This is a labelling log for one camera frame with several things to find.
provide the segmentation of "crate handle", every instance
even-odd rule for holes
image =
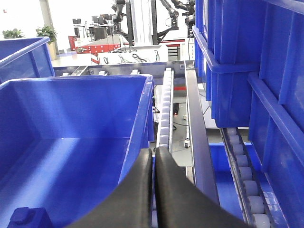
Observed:
[[[207,42],[203,35],[199,32],[197,27],[192,29],[195,39],[203,52],[204,57],[207,60],[208,66],[213,73],[216,74],[228,74],[228,73],[240,73],[258,71],[260,69],[259,63],[248,64],[220,64],[215,59],[213,53],[208,49]]]

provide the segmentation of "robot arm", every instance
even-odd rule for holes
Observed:
[[[182,3],[181,1],[178,0],[171,0],[177,9],[182,9],[188,11],[188,7],[186,4]]]
[[[115,4],[112,6],[112,9],[116,12],[116,15],[113,16],[113,22],[119,23],[123,20],[123,8],[125,5],[125,0],[116,0]]]
[[[161,0],[161,3],[167,9],[171,18],[177,18],[179,16],[178,11],[173,9],[167,0]]]

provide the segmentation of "desk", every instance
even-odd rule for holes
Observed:
[[[90,25],[89,30],[90,33],[93,35],[94,40],[104,39],[107,37],[107,29],[112,25]]]
[[[79,27],[83,27],[84,37],[85,37],[85,34],[87,37],[88,35],[87,35],[86,25],[74,25],[74,31],[75,31],[75,35],[77,36],[77,38],[80,38]]]

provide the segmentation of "white wall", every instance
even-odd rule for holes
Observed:
[[[114,0],[48,0],[49,7],[52,15],[53,25],[58,33],[57,45],[59,50],[66,50],[70,47],[68,42],[68,36],[75,35],[72,19],[80,18],[84,24],[91,23],[92,16],[100,14],[115,14],[111,6]],[[157,7],[157,23],[158,31],[163,31],[168,27],[165,25],[165,21],[169,18],[169,14],[160,0],[156,1]],[[166,36],[166,40],[175,38],[187,37],[187,26],[185,25],[185,17],[182,17],[184,10],[179,9],[180,16],[178,17],[178,26],[180,30],[170,31]],[[126,17],[122,22],[122,29],[127,32]]]
[[[0,0],[0,38],[3,30],[14,28],[20,29],[26,38],[36,37],[37,27],[43,25],[39,0]]]
[[[72,19],[81,19],[82,24],[89,25],[92,16],[100,14],[114,14],[112,0],[48,0],[52,15],[53,26],[57,31],[57,45],[59,50],[70,48],[68,36],[74,36]]]

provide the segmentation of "blue plastic crate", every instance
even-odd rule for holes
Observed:
[[[247,79],[249,72],[259,70],[265,11],[261,0],[196,2],[196,67],[206,82],[206,99],[212,101],[218,127],[249,126]]]
[[[55,76],[48,41],[47,37],[0,40],[0,83],[15,78]]]
[[[0,85],[0,227],[29,207],[61,228],[102,202],[153,140],[153,84],[78,76]]]
[[[249,81],[253,88],[249,139],[289,227],[304,227],[304,133],[257,73],[251,73]]]
[[[268,4],[259,78],[304,131],[304,15]]]

